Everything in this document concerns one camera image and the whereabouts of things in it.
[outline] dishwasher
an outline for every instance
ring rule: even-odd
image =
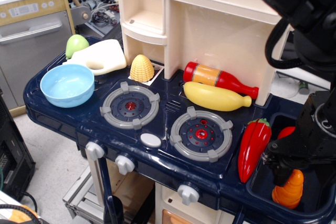
[[[11,113],[25,111],[26,83],[74,33],[67,0],[23,0],[0,6],[0,93]]]

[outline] burner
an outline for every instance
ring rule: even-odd
[[[159,94],[122,82],[119,89],[106,97],[100,114],[115,127],[139,130],[155,118],[159,101]]]
[[[214,113],[189,107],[174,122],[170,143],[187,158],[213,163],[230,149],[232,126]]]

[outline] blue bowl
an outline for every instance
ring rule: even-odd
[[[82,65],[61,65],[42,77],[40,88],[51,104],[72,108],[85,103],[92,96],[95,88],[94,75]]]

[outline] stove vent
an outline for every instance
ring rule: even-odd
[[[181,110],[181,104],[179,102],[176,102],[176,101],[172,100],[172,101],[166,103],[165,109],[167,111],[177,113]]]

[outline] white knob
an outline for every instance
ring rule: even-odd
[[[187,185],[180,185],[177,189],[177,193],[182,197],[182,203],[186,206],[189,206],[192,202],[197,202],[200,198],[199,193]]]
[[[132,172],[135,168],[135,164],[128,157],[123,155],[119,155],[115,159],[115,163],[117,164],[119,172],[122,175],[126,175],[127,173]]]
[[[103,148],[94,142],[89,142],[85,146],[85,149],[87,154],[93,161],[102,158],[105,155],[105,151],[103,150]]]

